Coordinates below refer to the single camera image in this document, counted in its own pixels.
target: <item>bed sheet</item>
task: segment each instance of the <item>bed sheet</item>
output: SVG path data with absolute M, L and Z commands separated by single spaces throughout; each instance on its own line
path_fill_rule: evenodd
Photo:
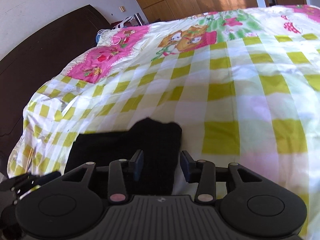
M 8 174 L 63 172 L 79 133 L 174 121 L 194 159 L 299 195 L 300 234 L 320 239 L 319 24 L 319 8 L 274 6 L 106 31 L 33 95 Z M 173 193 L 192 190 L 177 168 Z

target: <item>dark brown headboard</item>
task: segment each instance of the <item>dark brown headboard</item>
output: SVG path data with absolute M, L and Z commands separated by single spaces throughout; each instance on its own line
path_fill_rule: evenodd
M 22 135 L 22 111 L 35 91 L 75 57 L 96 46 L 100 29 L 111 29 L 91 5 L 43 27 L 0 61 L 0 172 Z

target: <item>yellow-green checkered pattern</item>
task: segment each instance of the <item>yellow-green checkered pattern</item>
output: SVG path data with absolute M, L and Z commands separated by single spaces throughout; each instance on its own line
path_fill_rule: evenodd
M 307 172 L 320 166 L 319 49 L 315 34 L 260 35 L 135 63 L 96 84 L 60 74 L 26 106 L 8 172 L 63 171 L 79 133 L 151 117 L 177 122 L 194 158 L 240 162 L 319 208 Z

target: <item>red polka dot mushroom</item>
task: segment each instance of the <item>red polka dot mushroom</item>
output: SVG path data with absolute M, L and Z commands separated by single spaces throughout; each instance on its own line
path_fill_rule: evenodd
M 283 25 L 283 27 L 288 30 L 289 32 L 294 32 L 294 33 L 300 33 L 294 26 L 293 23 L 287 22 Z

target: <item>folded black garment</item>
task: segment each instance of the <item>folded black garment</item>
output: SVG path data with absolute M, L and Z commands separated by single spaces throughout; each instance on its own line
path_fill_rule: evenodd
M 144 165 L 138 182 L 127 181 L 129 194 L 170 195 L 174 172 L 178 163 L 182 130 L 174 122 L 167 124 L 143 119 L 129 131 L 80 134 L 73 143 L 65 173 L 86 163 L 108 166 L 118 159 L 129 160 L 141 149 Z M 99 179 L 95 187 L 101 197 L 106 196 L 107 179 Z

